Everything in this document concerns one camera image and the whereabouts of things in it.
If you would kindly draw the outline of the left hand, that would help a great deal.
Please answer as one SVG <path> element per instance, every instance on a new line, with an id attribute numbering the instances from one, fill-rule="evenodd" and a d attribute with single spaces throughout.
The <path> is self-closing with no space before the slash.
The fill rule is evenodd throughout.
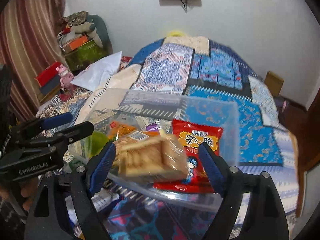
<path id="1" fill-rule="evenodd" d="M 30 207 L 32 206 L 33 200 L 37 193 L 37 188 L 39 185 L 39 178 L 31 178 L 29 180 L 25 180 L 19 182 L 20 184 L 20 196 L 23 198 L 24 202 L 20 205 L 16 204 L 14 197 L 9 189 L 8 185 L 1 183 L 1 198 L 6 202 L 9 202 L 13 207 L 20 207 L 24 211 L 28 212 Z"/>

